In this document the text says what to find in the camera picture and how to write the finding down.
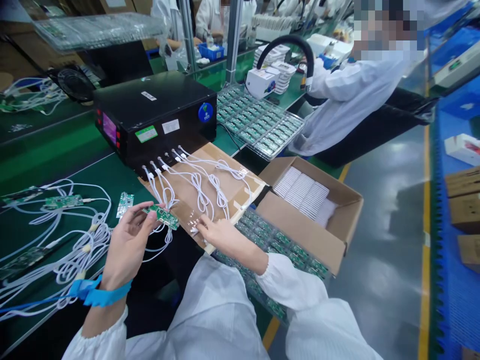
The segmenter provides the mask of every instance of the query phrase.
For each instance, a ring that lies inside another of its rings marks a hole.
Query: person's right hand
[[[228,257],[237,259],[250,244],[253,244],[227,219],[212,222],[206,215],[202,215],[200,219],[203,224],[199,223],[196,226],[200,234]]]

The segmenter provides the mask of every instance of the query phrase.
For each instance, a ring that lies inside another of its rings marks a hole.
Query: tray of circuit boards
[[[328,286],[332,273],[305,249],[285,236],[278,228],[265,221],[251,207],[245,211],[235,227],[266,253],[285,255],[296,269],[317,276],[326,287]],[[218,250],[215,250],[212,256],[227,266],[237,268],[245,281],[248,293],[284,325],[288,325],[287,309],[264,293],[252,271]]]
[[[277,157],[305,125],[303,119],[266,99],[254,98],[243,85],[229,85],[218,93],[216,119],[267,161]]]

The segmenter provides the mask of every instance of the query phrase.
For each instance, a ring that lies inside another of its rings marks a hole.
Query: fan
[[[94,99],[95,86],[79,66],[66,65],[48,70],[47,74],[73,101],[86,103]]]

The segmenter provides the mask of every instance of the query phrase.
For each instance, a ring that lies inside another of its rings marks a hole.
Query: display screen
[[[112,143],[117,143],[117,127],[106,113],[103,113],[103,132],[107,134]]]

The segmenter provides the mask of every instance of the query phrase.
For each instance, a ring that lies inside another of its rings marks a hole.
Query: metal pole
[[[242,1],[230,1],[230,19],[228,22],[228,51],[226,53],[226,82],[235,83],[237,56],[239,54],[240,27],[242,19]]]
[[[315,0],[313,2],[313,6],[310,8],[310,12],[308,13],[308,16],[306,17],[305,19],[305,23],[303,25],[303,31],[301,32],[301,34],[303,36],[305,36],[305,33],[307,32],[307,26],[309,25],[309,22],[312,20],[312,18],[314,17],[314,13],[315,13],[315,9],[317,8],[317,6],[319,5],[319,2],[320,0]]]
[[[184,43],[186,49],[186,57],[190,64],[189,73],[197,71],[197,60],[195,59],[194,30],[192,27],[192,17],[189,0],[180,0],[180,14],[183,22],[183,34],[185,36]]]

